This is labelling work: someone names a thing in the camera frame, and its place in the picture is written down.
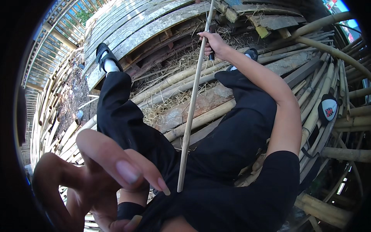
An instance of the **black pants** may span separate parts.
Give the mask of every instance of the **black pants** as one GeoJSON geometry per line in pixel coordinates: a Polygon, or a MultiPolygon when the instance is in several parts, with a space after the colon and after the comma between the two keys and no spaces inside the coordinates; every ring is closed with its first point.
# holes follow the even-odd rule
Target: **black pants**
{"type": "MultiPolygon", "coordinates": [[[[215,77],[233,90],[236,106],[190,152],[186,179],[192,173],[233,185],[240,170],[254,161],[257,150],[270,137],[276,103],[238,70],[218,72],[215,77]]],[[[123,149],[144,155],[167,182],[169,173],[179,164],[180,153],[159,131],[143,123],[142,111],[129,100],[130,88],[131,78],[126,73],[107,75],[98,103],[98,131],[123,149]]],[[[176,184],[168,187],[174,191],[176,184]]]]}

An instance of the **thin bamboo stick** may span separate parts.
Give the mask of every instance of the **thin bamboo stick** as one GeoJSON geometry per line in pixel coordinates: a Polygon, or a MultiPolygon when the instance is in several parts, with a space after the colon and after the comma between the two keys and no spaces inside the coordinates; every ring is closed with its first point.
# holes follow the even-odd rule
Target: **thin bamboo stick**
{"type": "MultiPolygon", "coordinates": [[[[211,0],[210,4],[210,11],[212,12],[214,8],[214,0],[211,0]]],[[[209,25],[211,23],[213,14],[209,13],[209,16],[207,18],[205,31],[209,29],[209,25]]],[[[191,136],[191,128],[192,128],[192,121],[193,121],[193,115],[194,115],[194,108],[196,106],[196,98],[197,98],[197,92],[198,92],[198,82],[200,80],[201,75],[201,68],[202,68],[202,60],[204,57],[204,51],[206,46],[206,38],[202,38],[201,48],[200,48],[200,55],[198,57],[198,63],[197,63],[197,69],[194,77],[194,83],[193,83],[193,90],[192,90],[192,96],[190,101],[190,107],[188,110],[188,117],[187,122],[185,124],[185,132],[183,137],[183,146],[182,146],[182,154],[180,159],[180,168],[179,168],[179,178],[178,178],[178,188],[177,192],[183,191],[183,184],[184,184],[184,176],[186,174],[186,164],[187,164],[187,157],[188,157],[188,147],[189,147],[189,139],[191,136]]]]}
{"type": "Polygon", "coordinates": [[[328,45],[325,45],[325,44],[322,44],[320,42],[317,42],[317,41],[314,41],[314,40],[311,40],[311,39],[307,39],[307,38],[304,38],[304,37],[298,37],[298,38],[296,38],[296,41],[298,43],[304,43],[304,44],[307,44],[307,45],[312,46],[314,48],[324,50],[324,51],[330,53],[332,56],[335,56],[337,58],[345,60],[347,63],[349,63],[350,65],[352,65],[353,67],[355,67],[356,69],[361,71],[362,73],[364,73],[365,76],[368,79],[371,79],[371,72],[367,68],[365,68],[358,61],[356,61],[355,59],[353,59],[349,55],[343,53],[342,51],[339,51],[336,48],[330,47],[328,45]]]}

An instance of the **wooden stick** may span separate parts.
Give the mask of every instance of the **wooden stick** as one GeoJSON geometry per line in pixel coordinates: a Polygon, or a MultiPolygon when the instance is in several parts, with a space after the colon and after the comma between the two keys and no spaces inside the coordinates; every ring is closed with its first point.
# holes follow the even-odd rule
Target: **wooden stick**
{"type": "MultiPolygon", "coordinates": [[[[211,0],[210,4],[210,11],[209,11],[209,16],[207,18],[206,22],[206,27],[205,31],[209,29],[209,25],[211,23],[211,18],[213,14],[214,8],[214,0],[211,0]]],[[[185,126],[185,132],[184,132],[184,137],[183,137],[183,146],[182,146],[182,155],[180,159],[180,169],[179,169],[179,178],[178,178],[178,188],[177,192],[183,191],[183,184],[184,184],[184,176],[186,174],[186,165],[187,165],[187,157],[188,157],[188,147],[189,147],[189,139],[191,136],[191,127],[192,127],[192,121],[193,121],[193,114],[194,114],[194,108],[196,106],[196,98],[197,98],[197,92],[198,92],[198,82],[200,80],[200,75],[201,75],[201,67],[202,67],[202,60],[204,57],[204,51],[205,51],[205,46],[206,46],[206,38],[202,38],[202,44],[200,48],[200,55],[198,57],[198,63],[197,63],[197,69],[196,69],[196,74],[194,77],[194,83],[193,83],[193,90],[192,90],[192,96],[191,96],[191,101],[190,101],[190,107],[188,111],[188,117],[187,117],[187,123],[185,126]]]]}

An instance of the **long fingernail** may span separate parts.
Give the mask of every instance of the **long fingernail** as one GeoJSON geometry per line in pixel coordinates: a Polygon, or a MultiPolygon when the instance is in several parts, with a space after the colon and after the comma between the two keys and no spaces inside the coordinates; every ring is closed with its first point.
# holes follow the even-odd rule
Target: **long fingernail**
{"type": "Polygon", "coordinates": [[[140,215],[135,215],[125,227],[126,228],[136,228],[139,225],[142,218],[143,217],[140,216],[140,215]]]}
{"type": "Polygon", "coordinates": [[[140,171],[125,160],[118,161],[116,168],[121,177],[129,184],[136,182],[140,177],[140,171]]]}
{"type": "Polygon", "coordinates": [[[166,196],[169,196],[170,195],[170,190],[169,188],[167,187],[166,183],[164,182],[164,180],[162,178],[158,178],[157,180],[157,183],[158,185],[160,186],[160,188],[162,189],[162,191],[164,192],[164,194],[166,196]]]}

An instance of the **cap logo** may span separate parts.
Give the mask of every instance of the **cap logo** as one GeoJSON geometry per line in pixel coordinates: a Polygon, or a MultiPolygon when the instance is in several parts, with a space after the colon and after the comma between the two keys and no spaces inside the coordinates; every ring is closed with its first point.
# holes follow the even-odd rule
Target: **cap logo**
{"type": "Polygon", "coordinates": [[[327,117],[330,117],[331,115],[333,115],[334,114],[334,111],[332,110],[332,108],[330,107],[330,108],[327,108],[327,109],[325,109],[325,112],[326,112],[326,116],[327,117]]]}

